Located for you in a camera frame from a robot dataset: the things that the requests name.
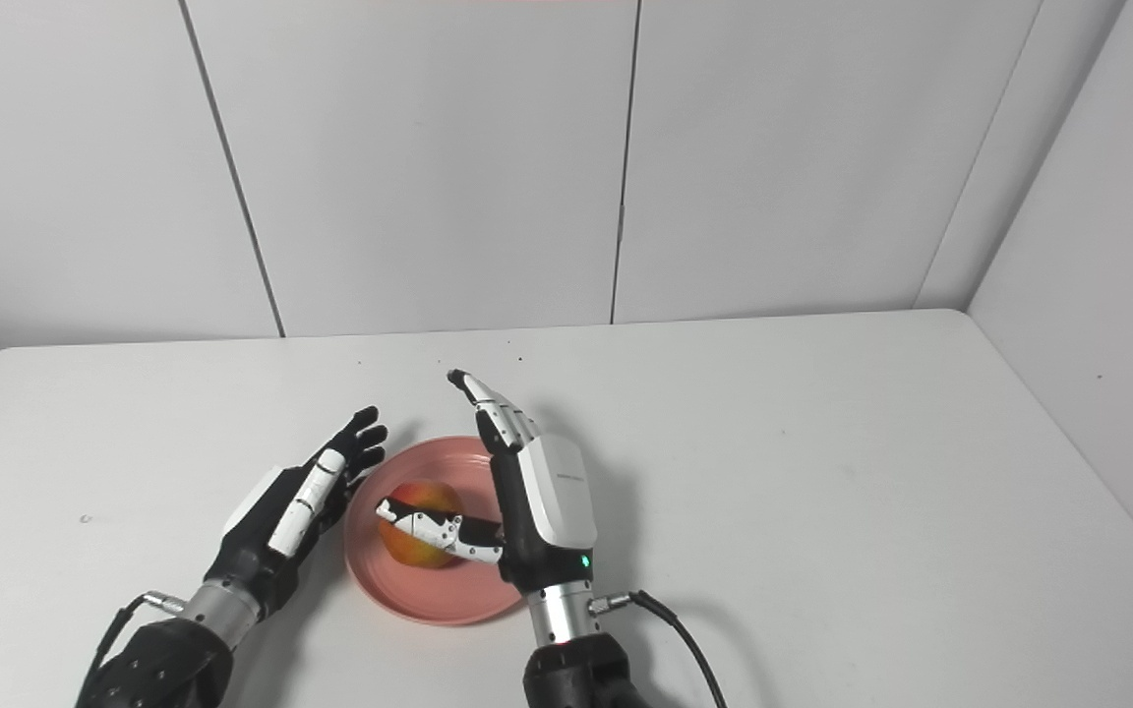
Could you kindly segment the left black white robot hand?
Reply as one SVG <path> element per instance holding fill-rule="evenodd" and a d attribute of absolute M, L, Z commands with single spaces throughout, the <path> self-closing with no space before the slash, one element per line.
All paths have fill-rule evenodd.
<path fill-rule="evenodd" d="M 380 417 L 375 406 L 359 409 L 309 460 L 271 470 L 225 523 L 218 555 L 204 574 L 204 581 L 225 585 L 255 602 L 258 621 L 283 609 L 300 583 L 303 561 L 321 535 L 327 534 L 346 515 L 366 476 L 384 461 L 383 443 L 389 432 Z M 327 472 L 332 479 L 327 496 L 310 506 L 305 524 L 298 524 L 298 544 L 288 555 L 272 547 L 271 538 L 288 509 L 300 497 L 310 475 L 318 469 L 321 457 L 327 452 L 341 457 L 342 463 L 337 472 Z"/>

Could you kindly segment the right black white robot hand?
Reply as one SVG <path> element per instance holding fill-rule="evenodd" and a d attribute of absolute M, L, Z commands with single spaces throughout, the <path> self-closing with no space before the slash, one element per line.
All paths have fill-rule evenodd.
<path fill-rule="evenodd" d="M 375 514 L 432 551 L 499 568 L 523 596 L 550 599 L 590 590 L 598 530 L 583 453 L 571 440 L 540 430 L 529 413 L 471 373 L 452 369 L 448 379 L 472 404 L 489 452 L 499 520 L 392 497 L 381 500 Z"/>

